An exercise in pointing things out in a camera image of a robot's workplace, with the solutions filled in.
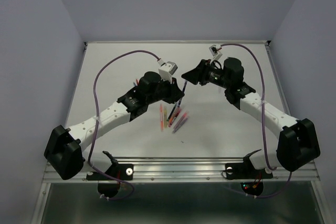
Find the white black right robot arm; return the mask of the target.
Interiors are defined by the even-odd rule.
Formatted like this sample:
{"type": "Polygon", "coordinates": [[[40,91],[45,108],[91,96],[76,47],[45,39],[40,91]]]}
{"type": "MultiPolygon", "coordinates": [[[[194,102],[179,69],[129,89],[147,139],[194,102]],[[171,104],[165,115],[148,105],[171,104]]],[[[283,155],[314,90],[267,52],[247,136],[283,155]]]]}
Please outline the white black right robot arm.
{"type": "Polygon", "coordinates": [[[313,122],[296,119],[263,101],[244,82],[244,68],[240,60],[227,58],[222,69],[218,69],[210,60],[203,59],[196,68],[182,74],[182,78],[194,85],[212,83],[224,88],[225,97],[230,104],[259,121],[278,139],[276,144],[267,144],[242,163],[244,175],[253,177],[261,169],[268,167],[283,167],[294,172],[320,156],[313,122]]]}

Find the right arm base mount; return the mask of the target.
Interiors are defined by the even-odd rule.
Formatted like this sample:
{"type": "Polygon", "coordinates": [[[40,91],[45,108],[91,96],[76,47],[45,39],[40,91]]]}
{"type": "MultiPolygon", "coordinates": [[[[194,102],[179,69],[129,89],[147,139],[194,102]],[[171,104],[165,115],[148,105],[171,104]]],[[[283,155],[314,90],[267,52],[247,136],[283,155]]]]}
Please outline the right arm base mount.
{"type": "Polygon", "coordinates": [[[267,173],[265,169],[255,169],[250,157],[260,152],[261,149],[248,153],[240,163],[226,163],[221,175],[228,180],[243,180],[240,183],[243,193],[254,198],[266,198],[261,196],[264,190],[262,179],[272,179],[273,173],[267,173]]]}

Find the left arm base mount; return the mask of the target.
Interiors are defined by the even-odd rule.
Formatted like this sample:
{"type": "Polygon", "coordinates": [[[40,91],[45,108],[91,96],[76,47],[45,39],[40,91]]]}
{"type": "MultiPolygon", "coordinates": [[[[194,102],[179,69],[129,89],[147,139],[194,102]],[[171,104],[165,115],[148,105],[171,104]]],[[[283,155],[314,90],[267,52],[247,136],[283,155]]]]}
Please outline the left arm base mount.
{"type": "Polygon", "coordinates": [[[135,187],[130,183],[133,180],[134,165],[119,163],[109,152],[103,151],[110,160],[105,172],[87,172],[86,180],[98,182],[97,191],[100,198],[107,201],[121,200],[130,197],[135,187]]]}

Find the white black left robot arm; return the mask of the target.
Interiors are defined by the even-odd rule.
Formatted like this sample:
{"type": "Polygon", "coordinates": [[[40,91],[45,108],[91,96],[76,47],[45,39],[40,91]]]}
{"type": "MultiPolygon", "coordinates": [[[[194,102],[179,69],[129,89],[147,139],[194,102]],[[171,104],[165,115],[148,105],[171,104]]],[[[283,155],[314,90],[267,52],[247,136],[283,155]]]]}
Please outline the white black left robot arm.
{"type": "Polygon", "coordinates": [[[129,123],[144,114],[149,105],[164,101],[176,103],[184,97],[175,78],[161,79],[156,72],[146,72],[139,84],[119,97],[105,110],[77,125],[64,128],[62,125],[51,131],[44,157],[63,180],[77,175],[83,168],[83,151],[92,142],[116,127],[129,123]]]}

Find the dark purple pen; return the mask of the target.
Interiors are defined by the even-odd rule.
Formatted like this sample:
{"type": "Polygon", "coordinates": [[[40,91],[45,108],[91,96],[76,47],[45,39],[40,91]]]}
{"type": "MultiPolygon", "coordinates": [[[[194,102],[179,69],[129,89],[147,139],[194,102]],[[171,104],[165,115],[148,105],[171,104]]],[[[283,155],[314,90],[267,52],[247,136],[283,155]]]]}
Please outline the dark purple pen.
{"type": "MultiPolygon", "coordinates": [[[[187,81],[185,80],[185,81],[184,81],[184,85],[183,85],[183,89],[182,89],[183,94],[185,94],[186,86],[187,86],[187,81]]],[[[181,97],[181,98],[179,99],[179,102],[178,102],[178,105],[177,105],[178,108],[181,106],[182,99],[183,99],[183,97],[181,97]]]]}

